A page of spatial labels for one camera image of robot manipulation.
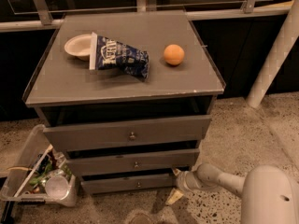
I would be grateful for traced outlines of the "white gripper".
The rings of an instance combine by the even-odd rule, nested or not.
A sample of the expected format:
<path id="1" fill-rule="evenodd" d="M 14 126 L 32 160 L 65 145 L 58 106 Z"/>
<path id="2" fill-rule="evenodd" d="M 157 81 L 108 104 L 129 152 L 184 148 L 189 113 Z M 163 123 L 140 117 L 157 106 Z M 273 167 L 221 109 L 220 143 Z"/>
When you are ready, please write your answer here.
<path id="1" fill-rule="evenodd" d="M 172 189 L 165 202 L 166 205 L 172 205 L 184 196 L 184 193 L 199 190 L 199 179 L 196 172 L 180 171 L 178 168 L 172 168 L 173 174 L 177 178 L 178 189 Z"/>

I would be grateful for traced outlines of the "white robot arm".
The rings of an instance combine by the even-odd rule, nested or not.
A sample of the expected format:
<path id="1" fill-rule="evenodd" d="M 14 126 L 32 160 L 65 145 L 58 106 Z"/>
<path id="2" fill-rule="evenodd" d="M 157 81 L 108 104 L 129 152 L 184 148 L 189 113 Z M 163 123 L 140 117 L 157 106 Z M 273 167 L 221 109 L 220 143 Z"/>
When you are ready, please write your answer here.
<path id="1" fill-rule="evenodd" d="M 188 192 L 222 187 L 241 199 L 241 224 L 299 224 L 299 183 L 271 165 L 259 165 L 245 177 L 223 172 L 209 163 L 196 171 L 173 169 L 176 186 L 167 205 Z"/>

